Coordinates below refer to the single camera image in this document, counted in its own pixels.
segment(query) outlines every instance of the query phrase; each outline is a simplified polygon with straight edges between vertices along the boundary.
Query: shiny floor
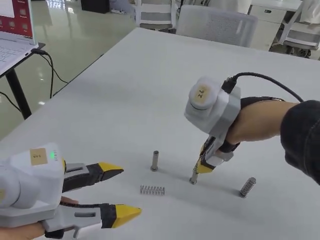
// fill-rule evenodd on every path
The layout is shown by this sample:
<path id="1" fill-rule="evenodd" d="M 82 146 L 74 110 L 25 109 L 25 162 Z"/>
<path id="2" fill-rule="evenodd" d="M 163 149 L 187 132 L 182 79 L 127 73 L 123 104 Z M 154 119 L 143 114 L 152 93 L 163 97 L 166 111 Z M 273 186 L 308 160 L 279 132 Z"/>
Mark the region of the shiny floor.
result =
<path id="1" fill-rule="evenodd" d="M 60 77 L 69 82 L 100 55 L 130 33 L 135 24 L 129 15 L 100 14 L 81 10 L 80 0 L 33 1 L 35 34 Z M 46 103 L 50 95 L 51 68 L 34 55 L 16 68 L 31 111 Z M 64 86 L 54 80 L 54 91 Z M 0 78 L 0 91 L 16 102 L 6 79 Z M 0 140 L 23 121 L 23 117 L 0 95 Z"/>

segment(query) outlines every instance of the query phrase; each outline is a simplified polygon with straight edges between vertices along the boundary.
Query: laptop screen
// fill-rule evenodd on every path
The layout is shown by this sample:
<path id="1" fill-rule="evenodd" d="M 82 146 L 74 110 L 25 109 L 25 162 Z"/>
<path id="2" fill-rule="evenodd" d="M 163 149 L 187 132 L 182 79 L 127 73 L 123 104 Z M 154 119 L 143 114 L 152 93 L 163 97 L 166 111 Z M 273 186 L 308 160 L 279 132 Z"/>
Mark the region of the laptop screen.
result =
<path id="1" fill-rule="evenodd" d="M 33 37 L 28 0 L 0 0 L 0 32 Z"/>

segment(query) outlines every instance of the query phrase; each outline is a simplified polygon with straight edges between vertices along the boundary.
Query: black table leg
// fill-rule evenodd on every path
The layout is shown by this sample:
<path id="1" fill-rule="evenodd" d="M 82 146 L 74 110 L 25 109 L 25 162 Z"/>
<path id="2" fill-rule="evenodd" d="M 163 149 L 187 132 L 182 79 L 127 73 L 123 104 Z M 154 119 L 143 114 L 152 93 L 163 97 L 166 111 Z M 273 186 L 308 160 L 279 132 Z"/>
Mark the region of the black table leg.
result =
<path id="1" fill-rule="evenodd" d="M 22 116 L 26 120 L 28 117 L 31 116 L 31 110 L 28 105 L 24 91 L 22 90 L 22 87 L 20 85 L 16 71 L 12 69 L 5 76 L 6 80 L 10 85 L 11 91 L 13 92 L 14 98 L 18 103 L 18 107 L 21 110 Z"/>

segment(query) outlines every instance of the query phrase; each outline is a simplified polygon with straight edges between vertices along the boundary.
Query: dark sleeve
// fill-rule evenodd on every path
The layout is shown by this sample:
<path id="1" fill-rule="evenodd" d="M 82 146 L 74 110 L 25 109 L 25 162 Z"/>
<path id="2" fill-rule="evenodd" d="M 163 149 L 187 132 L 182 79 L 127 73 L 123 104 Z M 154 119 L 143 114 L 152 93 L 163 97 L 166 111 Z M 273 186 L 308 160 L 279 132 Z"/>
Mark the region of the dark sleeve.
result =
<path id="1" fill-rule="evenodd" d="M 320 101 L 291 108 L 283 118 L 280 136 L 287 163 L 320 185 Z"/>

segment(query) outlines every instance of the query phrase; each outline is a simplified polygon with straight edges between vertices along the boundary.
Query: chair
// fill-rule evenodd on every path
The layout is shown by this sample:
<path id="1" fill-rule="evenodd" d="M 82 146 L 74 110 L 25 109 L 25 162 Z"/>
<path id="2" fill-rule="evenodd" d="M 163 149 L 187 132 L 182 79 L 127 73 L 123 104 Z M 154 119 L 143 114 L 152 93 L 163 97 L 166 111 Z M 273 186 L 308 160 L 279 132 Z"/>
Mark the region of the chair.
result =
<path id="1" fill-rule="evenodd" d="M 176 27 L 175 0 L 137 0 L 135 23 L 146 29 L 170 29 Z"/>
<path id="2" fill-rule="evenodd" d="M 304 2 L 301 3 L 289 22 L 283 22 L 283 31 L 279 31 L 274 45 L 287 47 L 286 53 L 292 54 L 294 48 L 300 49 L 298 56 L 309 57 L 311 50 L 317 50 L 320 44 L 320 26 L 300 22 Z"/>
<path id="3" fill-rule="evenodd" d="M 250 47 L 258 18 L 208 6 L 183 5 L 177 35 Z"/>

